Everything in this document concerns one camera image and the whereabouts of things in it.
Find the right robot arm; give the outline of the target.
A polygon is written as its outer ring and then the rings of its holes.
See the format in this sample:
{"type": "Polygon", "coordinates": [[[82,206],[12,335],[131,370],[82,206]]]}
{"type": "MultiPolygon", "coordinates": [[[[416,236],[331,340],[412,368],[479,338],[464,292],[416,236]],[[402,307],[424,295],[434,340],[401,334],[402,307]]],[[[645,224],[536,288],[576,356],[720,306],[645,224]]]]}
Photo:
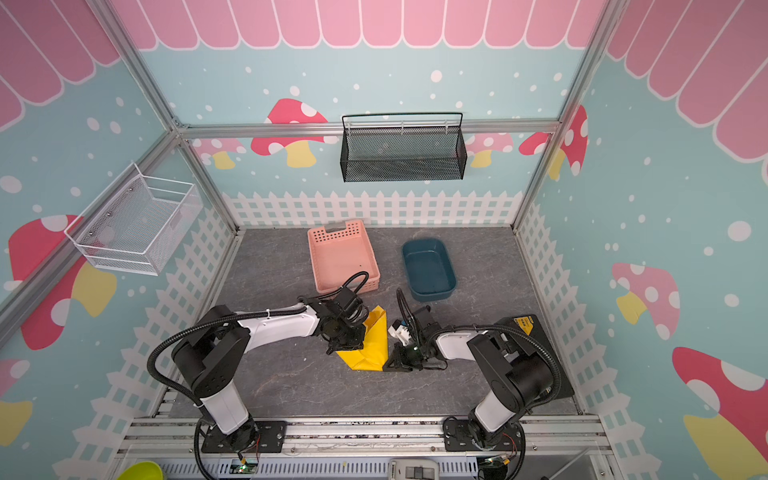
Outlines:
{"type": "Polygon", "coordinates": [[[401,289],[396,299],[401,318],[389,328],[394,346],[385,371],[442,371],[451,360],[467,360],[476,363],[489,385],[488,394],[467,417],[444,419],[445,449],[521,451],[521,418],[556,399],[565,380],[556,355],[521,326],[530,318],[441,327],[433,321],[430,306],[412,309],[401,289]]]}

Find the yellow paper napkin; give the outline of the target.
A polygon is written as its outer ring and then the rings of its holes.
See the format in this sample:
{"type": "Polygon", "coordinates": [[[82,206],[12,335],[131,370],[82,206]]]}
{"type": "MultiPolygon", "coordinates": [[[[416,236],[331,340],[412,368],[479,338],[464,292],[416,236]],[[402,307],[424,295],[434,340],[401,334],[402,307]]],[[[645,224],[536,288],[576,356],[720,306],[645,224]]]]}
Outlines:
{"type": "Polygon", "coordinates": [[[381,372],[389,360],[387,313],[377,306],[364,322],[366,333],[359,350],[340,351],[337,355],[354,371],[381,372]]]}

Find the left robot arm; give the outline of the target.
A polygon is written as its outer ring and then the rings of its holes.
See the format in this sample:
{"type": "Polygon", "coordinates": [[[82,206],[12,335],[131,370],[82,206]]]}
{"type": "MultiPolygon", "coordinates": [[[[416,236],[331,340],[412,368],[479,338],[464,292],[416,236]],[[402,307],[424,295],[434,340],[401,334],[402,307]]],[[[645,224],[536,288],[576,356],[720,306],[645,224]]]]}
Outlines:
{"type": "Polygon", "coordinates": [[[293,338],[319,337],[328,355],[362,349],[369,309],[360,293],[368,279],[368,272],[359,271],[330,293],[301,297],[280,309],[236,313],[216,306],[194,326],[161,341],[149,354],[146,370],[191,400],[223,436],[227,450],[249,450],[260,436],[235,384],[243,358],[293,338]]]}

